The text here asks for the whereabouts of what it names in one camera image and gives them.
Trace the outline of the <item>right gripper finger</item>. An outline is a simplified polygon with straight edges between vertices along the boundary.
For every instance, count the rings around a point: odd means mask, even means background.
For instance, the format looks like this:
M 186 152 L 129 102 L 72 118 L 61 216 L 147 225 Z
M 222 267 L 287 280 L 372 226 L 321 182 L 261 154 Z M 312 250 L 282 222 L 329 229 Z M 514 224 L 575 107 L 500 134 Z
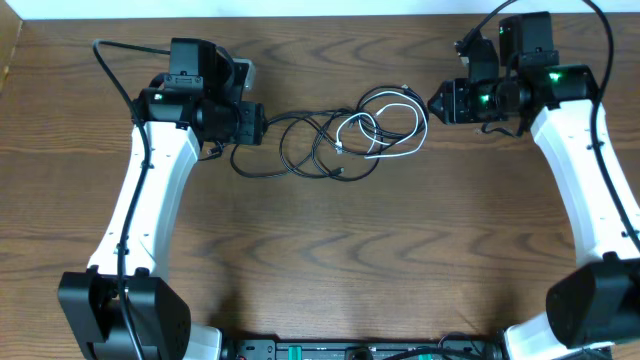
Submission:
M 444 103 L 442 99 L 431 99 L 428 102 L 428 109 L 439 120 L 444 119 Z
M 438 90 L 428 101 L 429 106 L 443 106 L 444 105 L 445 92 Z

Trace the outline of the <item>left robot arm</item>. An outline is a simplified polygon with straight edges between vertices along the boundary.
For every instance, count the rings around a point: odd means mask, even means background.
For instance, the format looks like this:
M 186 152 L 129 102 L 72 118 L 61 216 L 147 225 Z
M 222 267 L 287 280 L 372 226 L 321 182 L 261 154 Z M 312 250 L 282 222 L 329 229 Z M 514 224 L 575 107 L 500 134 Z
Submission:
M 223 333 L 192 320 L 169 286 L 169 253 L 187 179 L 228 145 L 258 145 L 264 108 L 247 102 L 255 67 L 206 40 L 175 38 L 169 68 L 126 103 L 131 155 L 107 230 L 57 296 L 88 359 L 225 359 Z

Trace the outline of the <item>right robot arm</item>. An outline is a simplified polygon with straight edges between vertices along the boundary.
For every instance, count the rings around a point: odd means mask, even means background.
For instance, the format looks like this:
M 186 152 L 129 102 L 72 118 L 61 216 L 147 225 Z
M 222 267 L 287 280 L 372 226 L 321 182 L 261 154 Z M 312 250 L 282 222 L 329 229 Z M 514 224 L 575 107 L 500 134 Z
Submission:
M 518 118 L 544 154 L 568 215 L 577 267 L 552 286 L 544 311 L 507 328 L 507 359 L 604 359 L 639 337 L 639 207 L 611 144 L 604 86 L 583 64 L 564 65 L 546 12 L 501 20 L 455 45 L 464 78 L 441 84 L 429 111 L 447 125 L 498 132 Z

